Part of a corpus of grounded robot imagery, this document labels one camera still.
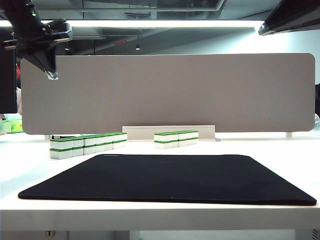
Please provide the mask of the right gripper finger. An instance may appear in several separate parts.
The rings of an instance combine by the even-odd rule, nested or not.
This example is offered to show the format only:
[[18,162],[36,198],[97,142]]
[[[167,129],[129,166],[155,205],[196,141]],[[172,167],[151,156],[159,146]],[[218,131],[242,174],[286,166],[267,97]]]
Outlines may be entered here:
[[319,0],[281,0],[264,23],[269,27],[279,27],[291,23],[315,20],[320,15]]
[[289,33],[289,32],[301,32],[301,31],[311,31],[319,30],[320,22],[307,22],[306,24],[298,24],[293,26],[278,26],[271,27],[266,22],[264,22],[258,29],[258,34],[260,36],[274,35],[280,33]]

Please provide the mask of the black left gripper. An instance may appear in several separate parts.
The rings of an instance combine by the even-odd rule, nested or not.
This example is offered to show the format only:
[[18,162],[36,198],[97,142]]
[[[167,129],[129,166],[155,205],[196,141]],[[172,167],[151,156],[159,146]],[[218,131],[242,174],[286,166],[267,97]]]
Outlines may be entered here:
[[42,24],[36,27],[13,25],[14,39],[3,40],[5,50],[18,50],[18,55],[43,71],[49,80],[58,80],[56,48],[69,41],[68,24]]

